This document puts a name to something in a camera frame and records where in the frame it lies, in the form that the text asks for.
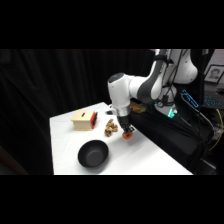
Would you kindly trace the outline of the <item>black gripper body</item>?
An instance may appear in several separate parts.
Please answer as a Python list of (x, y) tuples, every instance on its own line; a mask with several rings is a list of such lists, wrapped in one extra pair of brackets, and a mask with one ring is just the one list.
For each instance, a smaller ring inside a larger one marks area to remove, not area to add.
[(130, 126), (130, 118), (128, 115), (118, 116), (117, 120), (121, 127), (129, 127)]

